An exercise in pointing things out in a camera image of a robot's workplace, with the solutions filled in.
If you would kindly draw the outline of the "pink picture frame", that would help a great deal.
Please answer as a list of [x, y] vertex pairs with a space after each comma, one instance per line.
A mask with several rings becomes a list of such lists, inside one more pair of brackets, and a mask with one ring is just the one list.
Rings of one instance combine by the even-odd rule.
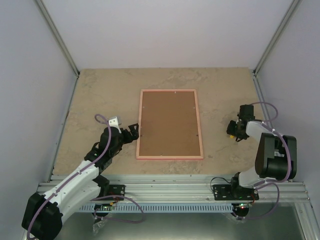
[[138, 160], [203, 160], [196, 89], [142, 89]]

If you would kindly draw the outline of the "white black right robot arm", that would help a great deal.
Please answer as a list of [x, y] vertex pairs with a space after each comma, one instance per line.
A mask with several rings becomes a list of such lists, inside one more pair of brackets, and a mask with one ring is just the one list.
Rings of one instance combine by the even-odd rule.
[[236, 200], [255, 198], [255, 190], [267, 183], [292, 180], [297, 174], [297, 139], [280, 134], [268, 126], [268, 120], [257, 119], [254, 105], [239, 107], [237, 120], [231, 120], [226, 133], [236, 142], [253, 138], [258, 142], [254, 166], [236, 173], [230, 181], [229, 193]]

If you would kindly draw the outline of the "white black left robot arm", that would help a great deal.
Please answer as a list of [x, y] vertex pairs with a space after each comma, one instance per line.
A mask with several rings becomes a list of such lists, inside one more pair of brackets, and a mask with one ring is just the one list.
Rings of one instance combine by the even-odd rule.
[[87, 202], [125, 199], [125, 186], [115, 190], [102, 172], [111, 165], [123, 145], [139, 138], [139, 125], [120, 128], [116, 118], [107, 122], [100, 140], [93, 144], [80, 165], [63, 181], [43, 194], [34, 193], [27, 201], [21, 226], [28, 240], [53, 240], [66, 220]]

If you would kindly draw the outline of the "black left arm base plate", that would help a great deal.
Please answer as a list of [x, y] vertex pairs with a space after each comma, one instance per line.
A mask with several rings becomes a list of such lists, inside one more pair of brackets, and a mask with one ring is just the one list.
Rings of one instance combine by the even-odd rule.
[[[105, 197], [111, 195], [124, 196], [126, 191], [126, 186], [124, 184], [109, 184], [108, 187], [102, 187], [98, 197]], [[103, 199], [104, 201], [118, 202], [123, 199], [120, 197], [107, 197]]]

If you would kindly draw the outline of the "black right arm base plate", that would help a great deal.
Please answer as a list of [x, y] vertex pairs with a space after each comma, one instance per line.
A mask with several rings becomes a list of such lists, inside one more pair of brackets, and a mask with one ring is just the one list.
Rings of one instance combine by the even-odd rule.
[[216, 201], [253, 201], [260, 199], [258, 192], [253, 188], [232, 186], [231, 184], [215, 184], [212, 189]]

